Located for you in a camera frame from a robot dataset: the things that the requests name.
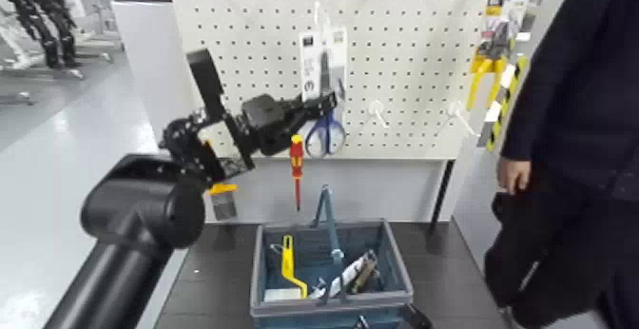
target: table surface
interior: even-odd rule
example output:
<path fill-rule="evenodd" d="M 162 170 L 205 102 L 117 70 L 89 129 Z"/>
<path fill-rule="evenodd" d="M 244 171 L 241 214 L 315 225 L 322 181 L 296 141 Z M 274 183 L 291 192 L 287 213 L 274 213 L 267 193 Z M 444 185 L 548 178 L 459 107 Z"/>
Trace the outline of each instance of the table surface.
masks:
<path fill-rule="evenodd" d="M 415 288 L 436 329 L 507 328 L 454 223 L 392 223 Z M 251 328 L 256 225 L 208 224 L 189 251 L 156 329 Z"/>

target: yellow tool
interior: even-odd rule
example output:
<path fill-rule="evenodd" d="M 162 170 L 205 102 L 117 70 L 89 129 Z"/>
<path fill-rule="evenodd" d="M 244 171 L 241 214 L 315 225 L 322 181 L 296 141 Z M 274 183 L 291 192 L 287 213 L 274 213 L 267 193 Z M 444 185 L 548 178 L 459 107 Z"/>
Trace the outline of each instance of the yellow tool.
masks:
<path fill-rule="evenodd" d="M 486 148 L 489 151 L 494 150 L 494 144 L 499 138 L 499 134 L 501 133 L 501 129 L 503 128 L 503 122 L 506 120 L 508 116 L 508 112 L 511 110 L 511 100 L 513 99 L 514 93 L 517 91 L 517 86 L 519 85 L 519 78 L 521 77 L 521 73 L 526 66 L 526 56 L 520 55 L 517 57 L 517 65 L 514 68 L 513 78 L 508 83 L 508 87 L 505 87 L 504 91 L 504 100 L 501 103 L 501 112 L 499 113 L 499 117 L 497 121 L 494 122 L 493 131 L 491 131 L 491 136 L 488 138 L 488 143 L 486 143 Z"/>
<path fill-rule="evenodd" d="M 293 236 L 285 235 L 281 244 L 281 276 L 301 289 L 301 297 L 308 297 L 308 285 L 295 278 L 295 261 L 293 259 Z"/>
<path fill-rule="evenodd" d="M 227 192 L 238 191 L 238 186 L 235 184 L 217 183 L 208 189 L 209 195 L 220 195 Z"/>
<path fill-rule="evenodd" d="M 499 93 L 501 75 L 508 65 L 511 48 L 512 41 L 509 35 L 509 24 L 508 21 L 504 21 L 499 23 L 495 28 L 493 39 L 483 43 L 477 49 L 471 69 L 471 71 L 474 72 L 474 78 L 471 84 L 471 93 L 468 96 L 468 103 L 466 104 L 468 110 L 473 109 L 479 83 L 486 73 L 494 73 L 493 86 L 491 87 L 491 93 L 486 102 L 486 108 L 491 107 L 491 104 L 497 97 L 497 93 Z"/>

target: screwdriver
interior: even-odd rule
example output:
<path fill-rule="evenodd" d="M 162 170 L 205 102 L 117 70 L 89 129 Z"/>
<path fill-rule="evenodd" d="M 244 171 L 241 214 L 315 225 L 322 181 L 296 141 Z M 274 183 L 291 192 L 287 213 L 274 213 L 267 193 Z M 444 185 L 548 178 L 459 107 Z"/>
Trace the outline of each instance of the screwdriver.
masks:
<path fill-rule="evenodd" d="M 295 134 L 291 137 L 291 147 L 288 149 L 288 154 L 291 158 L 292 175 L 295 180 L 295 201 L 298 206 L 298 212 L 300 211 L 301 204 L 301 162 L 304 157 L 304 150 L 302 148 L 301 141 L 301 136 L 299 134 Z"/>

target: blue basket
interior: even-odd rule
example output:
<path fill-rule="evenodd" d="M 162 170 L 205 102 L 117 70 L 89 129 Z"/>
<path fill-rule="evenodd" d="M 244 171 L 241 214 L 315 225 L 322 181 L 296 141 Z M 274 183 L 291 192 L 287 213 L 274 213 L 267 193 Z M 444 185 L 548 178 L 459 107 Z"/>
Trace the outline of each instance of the blue basket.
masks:
<path fill-rule="evenodd" d="M 403 321 L 400 309 L 413 301 L 413 285 L 390 225 L 384 220 L 335 224 L 330 212 L 329 201 L 328 223 L 269 224 L 258 228 L 250 306 L 256 328 L 351 329 L 358 317 L 364 316 L 371 328 L 392 329 Z M 293 236 L 295 276 L 309 284 L 309 293 L 310 285 L 318 278 L 330 283 L 337 276 L 336 260 L 331 256 L 335 253 L 334 242 L 339 243 L 346 265 L 370 249 L 375 251 L 380 290 L 334 299 L 264 302 L 267 289 L 294 287 L 281 277 L 281 255 L 269 248 L 281 243 L 284 235 Z"/>

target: concrete floor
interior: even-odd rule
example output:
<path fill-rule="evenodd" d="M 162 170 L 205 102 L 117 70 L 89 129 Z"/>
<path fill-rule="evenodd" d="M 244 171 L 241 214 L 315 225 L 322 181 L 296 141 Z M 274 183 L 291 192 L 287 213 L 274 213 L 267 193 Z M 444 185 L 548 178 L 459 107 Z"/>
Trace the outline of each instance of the concrete floor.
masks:
<path fill-rule="evenodd" d="M 42 87 L 62 98 L 54 105 L 3 114 L 4 124 L 22 130 L 0 137 L 8 137 L 0 152 L 0 328 L 43 326 L 94 244 L 79 224 L 85 196 L 125 153 L 157 150 L 124 57 L 94 71 L 77 88 Z M 153 326 L 184 255 L 169 262 L 140 328 Z"/>
<path fill-rule="evenodd" d="M 38 77 L 14 77 L 0 71 L 0 95 L 29 92 L 33 106 L 0 105 L 0 150 L 20 139 L 27 132 L 41 125 L 84 93 L 99 88 L 109 74 L 127 68 L 122 52 L 114 53 L 113 65 L 104 60 L 83 60 L 81 71 L 86 80 L 68 76 L 40 75 Z M 0 58 L 10 57 L 6 46 L 0 45 Z"/>

